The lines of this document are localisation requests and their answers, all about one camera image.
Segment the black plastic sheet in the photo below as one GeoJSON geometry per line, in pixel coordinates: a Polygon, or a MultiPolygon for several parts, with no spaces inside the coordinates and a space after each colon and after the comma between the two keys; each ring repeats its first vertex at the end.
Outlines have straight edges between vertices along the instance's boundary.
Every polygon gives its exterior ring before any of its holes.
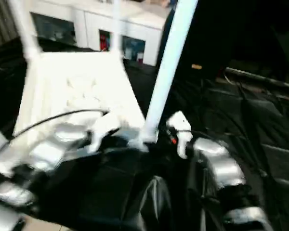
{"type": "MultiPolygon", "coordinates": [[[[40,43],[46,51],[76,50],[40,43]]],[[[146,114],[155,69],[124,64],[146,114]]],[[[19,41],[0,48],[0,129],[6,136],[17,117],[25,71],[19,41]]],[[[161,126],[182,110],[194,130],[225,141],[274,229],[289,231],[289,102],[241,86],[187,79],[175,78],[161,126]]],[[[204,208],[208,230],[223,230],[210,180],[203,192],[203,173],[194,160],[181,160],[164,142],[161,138],[149,154],[129,150],[65,163],[60,173],[65,179],[47,188],[40,209],[32,214],[80,231],[199,230],[204,208]],[[68,165],[73,168],[65,172],[68,165]]]]}

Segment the floor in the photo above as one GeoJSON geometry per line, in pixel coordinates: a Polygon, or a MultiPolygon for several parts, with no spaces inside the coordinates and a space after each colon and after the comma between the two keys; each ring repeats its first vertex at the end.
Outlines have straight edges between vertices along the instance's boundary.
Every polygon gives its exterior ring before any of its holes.
{"type": "Polygon", "coordinates": [[[27,218],[27,225],[24,231],[68,231],[69,229],[61,225],[48,223],[45,221],[27,218]]]}

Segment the black cable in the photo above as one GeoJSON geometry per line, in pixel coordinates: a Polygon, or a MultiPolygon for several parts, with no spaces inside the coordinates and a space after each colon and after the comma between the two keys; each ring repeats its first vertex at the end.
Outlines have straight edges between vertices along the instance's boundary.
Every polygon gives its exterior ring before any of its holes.
{"type": "Polygon", "coordinates": [[[70,111],[70,112],[64,112],[64,113],[61,113],[61,114],[58,114],[58,115],[55,115],[55,116],[51,116],[47,119],[44,119],[40,122],[37,122],[27,128],[25,128],[24,130],[18,132],[16,135],[13,135],[11,137],[11,139],[9,139],[5,144],[3,144],[1,147],[0,147],[0,152],[7,146],[11,143],[12,140],[16,139],[17,137],[21,136],[22,134],[24,134],[25,132],[31,130],[32,128],[35,128],[36,126],[38,125],[41,125],[43,123],[46,123],[48,121],[51,121],[51,120],[54,120],[54,119],[57,119],[57,118],[60,118],[60,117],[63,117],[63,116],[67,116],[67,115],[71,115],[71,114],[75,114],[75,113],[80,113],[80,112],[102,112],[103,115],[107,114],[108,112],[107,111],[103,111],[103,110],[100,110],[100,109],[83,109],[83,110],[75,110],[75,111],[70,111]]]}

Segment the black fabric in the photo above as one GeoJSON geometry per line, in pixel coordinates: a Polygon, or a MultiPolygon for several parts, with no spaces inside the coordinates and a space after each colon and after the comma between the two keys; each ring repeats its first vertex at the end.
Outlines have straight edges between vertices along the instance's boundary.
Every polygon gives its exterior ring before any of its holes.
{"type": "MultiPolygon", "coordinates": [[[[52,41],[40,44],[46,51],[77,50],[52,41]]],[[[0,130],[7,136],[23,90],[21,52],[19,41],[0,48],[0,130]]],[[[129,61],[124,65],[146,114],[155,70],[129,61]]],[[[182,110],[193,130],[226,142],[275,231],[289,231],[289,101],[241,86],[189,81],[192,77],[175,78],[161,125],[182,110]]],[[[65,163],[63,169],[72,168],[58,174],[64,177],[49,186],[35,216],[80,231],[198,230],[203,207],[207,229],[224,230],[223,210],[206,172],[165,143],[161,138],[149,154],[130,150],[65,163]]]]}

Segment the robotic arm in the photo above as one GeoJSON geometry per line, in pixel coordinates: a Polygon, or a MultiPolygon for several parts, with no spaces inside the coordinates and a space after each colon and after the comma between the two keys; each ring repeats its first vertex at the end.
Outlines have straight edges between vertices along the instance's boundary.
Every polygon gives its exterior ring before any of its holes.
{"type": "Polygon", "coordinates": [[[240,166],[226,147],[210,139],[193,137],[182,112],[167,121],[167,129],[178,144],[178,155],[184,159],[195,158],[208,170],[224,212],[222,220],[226,230],[273,231],[258,199],[250,194],[240,166]]]}
{"type": "MultiPolygon", "coordinates": [[[[25,157],[10,147],[0,154],[0,231],[20,231],[25,219],[20,210],[34,204],[48,180],[65,160],[93,155],[108,132],[120,127],[111,113],[86,126],[62,123],[43,140],[34,143],[25,157]]],[[[0,133],[0,147],[7,142],[0,133]]]]}

